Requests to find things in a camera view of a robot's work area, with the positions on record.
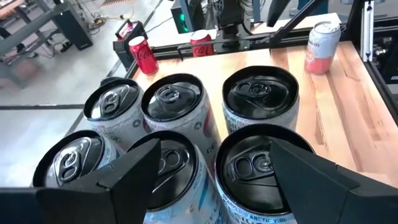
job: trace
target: red can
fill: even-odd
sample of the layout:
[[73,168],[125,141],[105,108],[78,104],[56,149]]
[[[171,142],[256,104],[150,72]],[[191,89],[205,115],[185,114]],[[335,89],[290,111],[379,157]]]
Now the red can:
[[158,71],[159,66],[152,49],[143,36],[135,37],[129,42],[129,48],[141,71],[150,75]]
[[315,74],[329,71],[340,40],[340,25],[334,22],[315,24],[308,38],[304,68]]
[[[203,43],[211,41],[211,37],[207,30],[195,31],[191,36],[191,44]],[[202,57],[214,55],[214,48],[212,44],[192,47],[194,57]]]

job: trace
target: gray floor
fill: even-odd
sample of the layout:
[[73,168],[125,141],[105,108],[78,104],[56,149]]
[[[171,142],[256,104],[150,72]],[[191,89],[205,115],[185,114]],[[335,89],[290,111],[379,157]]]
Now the gray floor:
[[[118,16],[130,14],[134,8],[132,20],[145,21],[155,8],[159,0],[135,0],[116,6],[101,7],[102,1],[87,3],[91,11],[99,12],[104,16]],[[381,5],[383,13],[391,6]],[[270,1],[262,11],[265,20]],[[164,0],[153,18],[147,25],[147,30],[170,18],[170,8],[173,2]],[[288,10],[297,5],[292,0],[281,19],[289,17]],[[339,1],[330,1],[330,12],[348,15],[350,6],[340,4]],[[40,9],[29,14],[31,18],[40,15]],[[40,56],[37,59],[22,63],[18,71],[23,71],[29,77],[29,85],[23,90],[17,88],[0,89],[0,105],[35,105],[35,104],[82,104],[90,93],[95,90],[102,78],[112,69],[118,60],[112,50],[114,32],[122,21],[109,20],[98,34],[93,36],[94,46],[78,51],[72,47],[64,54],[57,53],[54,58]],[[17,21],[8,29],[11,32],[23,26]],[[48,23],[42,30],[53,29]],[[149,37],[167,38],[175,35],[177,30],[173,20],[169,20],[148,33]],[[24,42],[28,44],[35,39],[34,35]],[[56,36],[54,42],[60,42],[62,35]],[[45,55],[44,49],[38,53]],[[115,76],[123,77],[125,69],[120,66]],[[28,186],[32,174],[41,157],[69,130],[70,126],[80,114],[79,110],[61,111],[0,111],[0,186]],[[77,129],[89,128],[83,120]]]

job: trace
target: black can lid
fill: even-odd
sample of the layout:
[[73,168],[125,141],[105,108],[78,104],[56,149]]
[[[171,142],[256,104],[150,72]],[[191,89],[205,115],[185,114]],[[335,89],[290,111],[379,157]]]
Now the black can lid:
[[174,131],[158,131],[141,138],[130,150],[151,139],[160,139],[162,155],[158,179],[150,198],[149,210],[161,210],[178,201],[193,184],[198,169],[195,146]]
[[297,133],[272,124],[254,124],[230,134],[216,156],[216,178],[234,201],[268,215],[291,212],[274,174],[269,151],[283,139],[313,152]]
[[126,112],[138,99],[138,84],[127,78],[100,86],[87,99],[83,113],[89,121],[107,121]]
[[36,167],[34,187],[58,187],[97,169],[104,139],[95,131],[77,131],[56,143]]
[[172,121],[189,114],[202,97],[201,81],[193,75],[179,73],[152,84],[142,97],[141,108],[154,121]]
[[223,84],[226,107],[247,119],[266,119],[289,110],[299,95],[299,84],[288,71],[273,66],[250,66]]

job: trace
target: pull tab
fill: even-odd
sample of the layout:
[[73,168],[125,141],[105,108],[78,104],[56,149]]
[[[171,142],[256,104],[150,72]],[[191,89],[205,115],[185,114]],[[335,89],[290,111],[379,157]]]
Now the pull tab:
[[180,98],[180,92],[172,85],[166,85],[157,90],[155,96],[165,103],[174,103]]
[[269,149],[271,142],[248,149],[246,152],[229,161],[234,179],[251,181],[268,177],[274,173]]
[[60,171],[58,173],[58,183],[63,185],[73,180],[80,170],[80,154],[72,151],[65,154],[60,161]]
[[169,149],[162,151],[158,175],[166,175],[179,170],[183,164],[183,149]]
[[271,87],[269,85],[258,80],[242,80],[235,89],[238,94],[251,98],[264,97],[271,92]]
[[120,96],[117,93],[111,93],[105,96],[101,102],[102,114],[111,114],[115,112],[120,104]]

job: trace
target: metal bracket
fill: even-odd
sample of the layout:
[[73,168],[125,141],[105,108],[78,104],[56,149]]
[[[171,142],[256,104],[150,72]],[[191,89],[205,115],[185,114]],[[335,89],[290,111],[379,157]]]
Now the metal bracket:
[[362,10],[361,58],[364,62],[373,60],[373,20],[374,1],[369,0],[364,3]]

